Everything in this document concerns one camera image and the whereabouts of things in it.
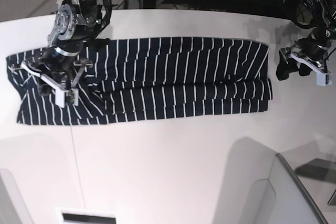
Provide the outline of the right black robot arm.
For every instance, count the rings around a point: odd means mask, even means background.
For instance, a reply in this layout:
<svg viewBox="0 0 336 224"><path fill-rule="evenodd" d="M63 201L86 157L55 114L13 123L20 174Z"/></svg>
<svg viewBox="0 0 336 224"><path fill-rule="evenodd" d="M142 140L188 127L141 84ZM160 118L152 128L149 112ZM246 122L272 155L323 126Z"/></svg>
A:
<svg viewBox="0 0 336 224"><path fill-rule="evenodd" d="M83 47L94 42L109 25L112 0L58 0L54 26L48 45L40 53L9 66L11 72L25 70L39 79L38 92L73 95L88 59L78 60Z"/></svg>

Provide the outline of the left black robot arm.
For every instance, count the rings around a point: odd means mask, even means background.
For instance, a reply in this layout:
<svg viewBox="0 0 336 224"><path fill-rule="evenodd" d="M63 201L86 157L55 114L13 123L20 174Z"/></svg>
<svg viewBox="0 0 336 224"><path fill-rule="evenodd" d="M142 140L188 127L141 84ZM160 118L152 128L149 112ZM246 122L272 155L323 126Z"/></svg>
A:
<svg viewBox="0 0 336 224"><path fill-rule="evenodd" d="M279 6L296 26L311 32L279 50L276 77L282 81L294 72L302 77L315 72L317 85L330 85L328 51L335 41L335 0L279 0Z"/></svg>

